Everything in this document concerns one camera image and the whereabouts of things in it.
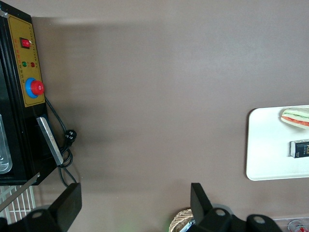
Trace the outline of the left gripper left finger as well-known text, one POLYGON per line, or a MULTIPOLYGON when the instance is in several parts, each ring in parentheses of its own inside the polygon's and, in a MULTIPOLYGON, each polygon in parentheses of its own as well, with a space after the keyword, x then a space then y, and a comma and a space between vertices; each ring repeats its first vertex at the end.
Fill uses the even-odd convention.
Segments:
POLYGON ((67 232, 81 208, 81 184, 70 184, 50 206, 36 209, 26 217, 26 231, 67 232))

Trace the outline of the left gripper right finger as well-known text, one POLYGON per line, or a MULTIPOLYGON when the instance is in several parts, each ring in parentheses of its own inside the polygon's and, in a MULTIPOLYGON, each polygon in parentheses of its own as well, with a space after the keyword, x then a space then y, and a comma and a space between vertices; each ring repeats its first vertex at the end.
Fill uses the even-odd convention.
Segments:
POLYGON ((242 231, 242 220, 225 208, 212 206, 200 183, 191 184, 190 207, 195 220, 192 232, 242 231))

